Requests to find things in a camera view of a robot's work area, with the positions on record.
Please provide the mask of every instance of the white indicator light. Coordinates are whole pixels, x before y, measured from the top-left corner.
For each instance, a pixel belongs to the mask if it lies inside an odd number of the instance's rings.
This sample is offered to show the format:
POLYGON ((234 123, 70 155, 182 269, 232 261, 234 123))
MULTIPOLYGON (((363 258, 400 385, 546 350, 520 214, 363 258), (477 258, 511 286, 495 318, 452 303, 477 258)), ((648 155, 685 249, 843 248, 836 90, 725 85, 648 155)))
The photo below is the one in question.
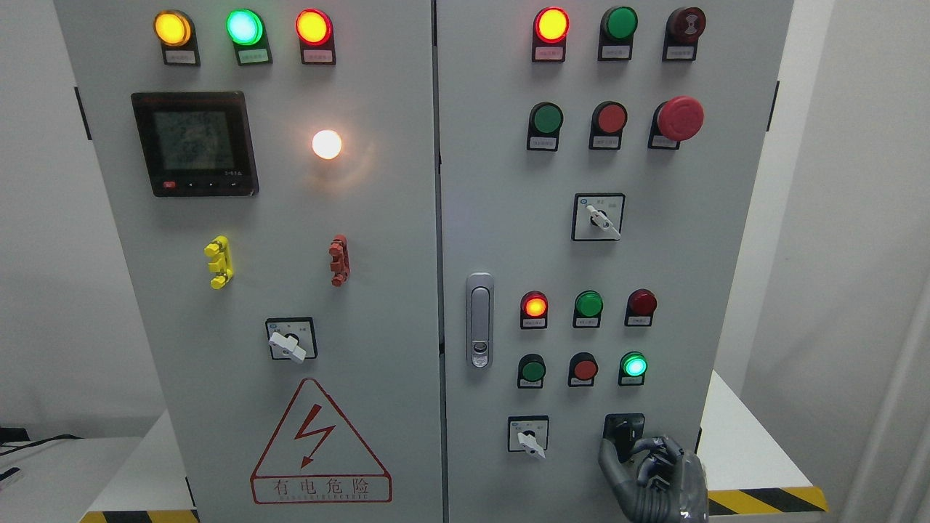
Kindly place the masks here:
POLYGON ((324 160, 332 160, 342 152, 342 138, 332 129, 324 129, 313 135, 313 153, 324 160))

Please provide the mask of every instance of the black cable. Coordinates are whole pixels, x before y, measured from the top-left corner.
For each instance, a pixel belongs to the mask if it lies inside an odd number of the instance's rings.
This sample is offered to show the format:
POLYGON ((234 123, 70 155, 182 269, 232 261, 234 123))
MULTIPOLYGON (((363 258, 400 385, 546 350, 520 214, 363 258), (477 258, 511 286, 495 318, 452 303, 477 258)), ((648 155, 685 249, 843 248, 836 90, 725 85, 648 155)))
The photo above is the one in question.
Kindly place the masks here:
POLYGON ((39 445, 44 445, 48 443, 49 441, 56 441, 59 439, 83 439, 83 438, 74 436, 71 434, 59 434, 57 436, 52 436, 46 439, 40 439, 38 441, 33 441, 32 443, 27 443, 26 445, 23 445, 22 447, 16 447, 15 449, 12 449, 12 450, 6 450, 4 452, 0 452, 0 456, 6 456, 7 454, 12 454, 13 452, 17 452, 23 449, 30 449, 32 447, 38 447, 39 445))

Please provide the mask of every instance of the electrical control cabinet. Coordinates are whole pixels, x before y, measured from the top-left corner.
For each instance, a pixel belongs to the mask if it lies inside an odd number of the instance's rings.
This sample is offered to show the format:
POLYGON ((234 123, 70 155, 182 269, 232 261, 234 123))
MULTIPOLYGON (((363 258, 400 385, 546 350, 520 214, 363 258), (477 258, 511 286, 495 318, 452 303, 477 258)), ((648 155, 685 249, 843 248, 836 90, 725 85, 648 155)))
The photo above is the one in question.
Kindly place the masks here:
POLYGON ((597 464, 607 414, 694 448, 791 13, 568 1, 541 27, 546 6, 437 3, 451 523, 624 520, 597 464), (533 60, 542 36, 563 60, 533 60), (474 274, 494 282, 481 367, 474 274), (544 329, 522 328, 530 292, 544 329), (545 460, 512 451, 527 417, 548 420, 545 460))
POLYGON ((56 6, 201 520, 440 521, 430 1, 56 6), (254 190, 213 195, 245 142, 196 101, 150 178, 132 95, 171 92, 242 101, 254 190))

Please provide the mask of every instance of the lightning bolt symbol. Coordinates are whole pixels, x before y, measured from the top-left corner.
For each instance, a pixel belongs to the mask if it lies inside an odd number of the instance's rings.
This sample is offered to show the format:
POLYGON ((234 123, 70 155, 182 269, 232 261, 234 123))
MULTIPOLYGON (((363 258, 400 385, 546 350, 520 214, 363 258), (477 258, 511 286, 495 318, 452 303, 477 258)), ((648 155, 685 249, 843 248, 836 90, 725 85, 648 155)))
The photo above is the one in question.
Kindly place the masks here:
POLYGON ((323 437, 320 438, 320 441, 316 443, 316 447, 313 447, 313 451, 309 456, 304 456, 303 461, 300 464, 300 468, 303 468, 310 463, 313 463, 313 454, 323 445, 323 442, 329 437, 333 432, 333 429, 336 428, 336 425, 329 425, 328 427, 323 427, 322 429, 317 429, 312 432, 304 432, 307 430, 307 427, 310 426, 310 423, 316 418, 316 415, 320 413, 323 407, 313 404, 313 407, 310 409, 310 413, 307 414, 307 418, 303 421, 303 425, 300 426, 300 430, 297 431, 297 435, 294 436, 294 439, 302 439, 303 437, 313 436, 315 434, 323 433, 323 437))

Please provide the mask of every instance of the red triangle warning sign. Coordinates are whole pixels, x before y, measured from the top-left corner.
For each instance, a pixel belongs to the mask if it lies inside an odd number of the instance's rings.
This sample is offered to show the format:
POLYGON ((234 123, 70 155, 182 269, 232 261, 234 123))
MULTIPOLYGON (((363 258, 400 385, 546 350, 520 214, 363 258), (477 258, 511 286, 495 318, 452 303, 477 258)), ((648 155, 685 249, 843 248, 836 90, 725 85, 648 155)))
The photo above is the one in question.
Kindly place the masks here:
POLYGON ((391 475, 317 380, 300 382, 252 472, 255 503, 390 503, 391 475))

